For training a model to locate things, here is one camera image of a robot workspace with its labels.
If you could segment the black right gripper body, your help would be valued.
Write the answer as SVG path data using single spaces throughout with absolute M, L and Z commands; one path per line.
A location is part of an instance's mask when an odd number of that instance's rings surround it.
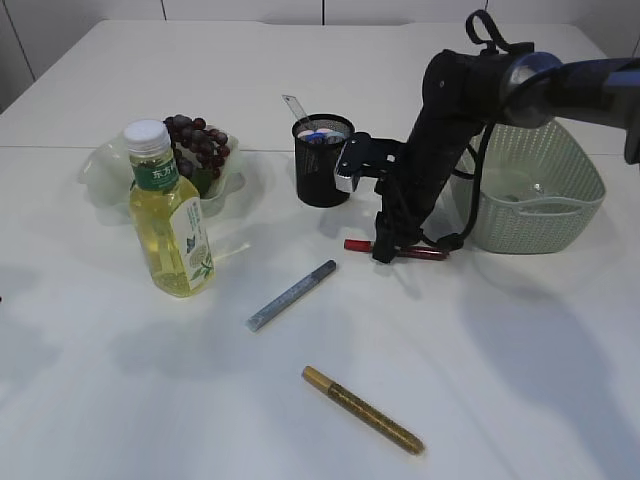
M 440 195 L 440 171 L 421 157 L 412 157 L 403 144 L 391 171 L 377 179 L 375 192 L 381 197 L 381 210 L 375 219 L 376 237 L 392 234 L 397 250 L 417 244 L 435 248 L 423 223 L 433 212 Z

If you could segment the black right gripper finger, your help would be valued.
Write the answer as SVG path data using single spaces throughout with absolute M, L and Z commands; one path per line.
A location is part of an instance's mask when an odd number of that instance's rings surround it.
M 374 260 L 389 264 L 397 255 L 395 238 L 392 234 L 381 234 L 376 237 L 372 247 L 372 257 Z

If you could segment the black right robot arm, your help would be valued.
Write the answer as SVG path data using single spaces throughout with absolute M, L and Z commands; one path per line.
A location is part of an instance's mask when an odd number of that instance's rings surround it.
M 423 105 L 393 165 L 378 181 L 382 209 L 373 257 L 391 262 L 423 240 L 422 224 L 471 139 L 501 124 L 538 128 L 553 118 L 626 133 L 624 158 L 639 162 L 639 62 L 564 64 L 551 54 L 465 55 L 444 50 L 429 63 Z

